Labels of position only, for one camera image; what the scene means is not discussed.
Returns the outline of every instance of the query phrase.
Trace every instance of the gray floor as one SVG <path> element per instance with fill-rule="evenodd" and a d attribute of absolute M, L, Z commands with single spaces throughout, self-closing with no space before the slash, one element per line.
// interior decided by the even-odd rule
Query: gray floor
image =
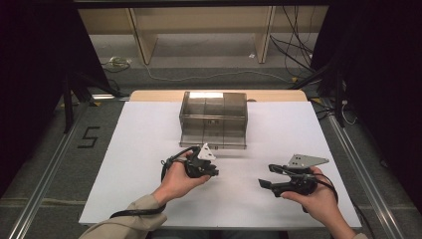
<path fill-rule="evenodd" d="M 315 43 L 315 35 L 310 37 L 310 47 Z M 254 46 L 249 35 L 200 35 L 162 36 L 157 43 L 150 73 L 137 57 L 136 48 L 130 36 L 93 36 L 93 42 L 102 61 L 112 56 L 130 60 L 131 67 L 120 73 L 106 73 L 123 92 L 138 89 L 286 89 L 292 84 L 292 76 L 285 69 L 285 58 L 273 47 L 269 49 L 266 64 L 258 64 L 254 58 Z M 291 61 L 287 66 L 292 72 L 303 70 Z M 317 85 L 309 85 L 303 90 L 308 97 L 315 97 Z M 101 91 L 92 89 L 97 94 Z M 69 147 L 51 184 L 44 195 L 25 238 L 78 238 L 87 228 L 78 223 L 85 202 L 96 179 L 97 173 L 112 137 L 120 111 L 121 101 L 99 101 L 85 110 L 75 106 L 80 120 Z M 315 105 L 316 112 L 322 107 Z M 8 191 L 0 201 L 0 238 L 7 238 L 19 218 L 29 198 L 34 193 L 45 169 L 59 146 L 63 134 L 64 108 L 58 103 L 50 126 L 32 157 L 23 165 Z M 352 120 L 353 112 L 346 113 Z M 98 138 L 92 148 L 81 148 L 90 144 L 83 139 L 87 127 L 95 126 L 90 135 Z M 350 198 L 368 219 L 376 238 L 388 238 L 382 218 L 368 199 L 364 188 L 357 179 L 350 156 L 338 138 L 331 118 L 320 121 L 333 158 L 338 166 Z M 345 131 L 355 146 L 356 152 L 382 200 L 392 212 L 403 238 L 420 238 L 422 217 L 413 206 L 390 169 L 382 166 L 376 145 L 364 126 L 346 124 Z M 368 236 L 368 226 L 361 229 Z M 290 238 L 329 238 L 325 230 L 290 231 Z"/>

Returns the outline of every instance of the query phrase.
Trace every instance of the clear plastic box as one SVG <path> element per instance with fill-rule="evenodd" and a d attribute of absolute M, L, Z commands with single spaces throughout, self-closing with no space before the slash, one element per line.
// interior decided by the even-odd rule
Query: clear plastic box
<path fill-rule="evenodd" d="M 180 146 L 207 142 L 213 149 L 246 148 L 246 94 L 185 92 L 179 118 Z"/>

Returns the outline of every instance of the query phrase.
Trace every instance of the white table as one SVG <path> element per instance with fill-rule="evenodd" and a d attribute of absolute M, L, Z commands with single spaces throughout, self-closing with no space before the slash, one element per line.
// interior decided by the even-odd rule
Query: white table
<path fill-rule="evenodd" d="M 160 183 L 161 160 L 183 148 L 178 102 L 128 102 L 121 112 L 80 223 L 92 225 L 123 210 Z M 247 149 L 213 150 L 220 175 L 167 204 L 163 228 L 296 230 L 323 227 L 293 201 L 276 198 L 258 178 L 290 179 L 268 169 L 293 154 L 329 158 L 319 168 L 333 181 L 347 223 L 361 227 L 307 102 L 248 103 Z"/>

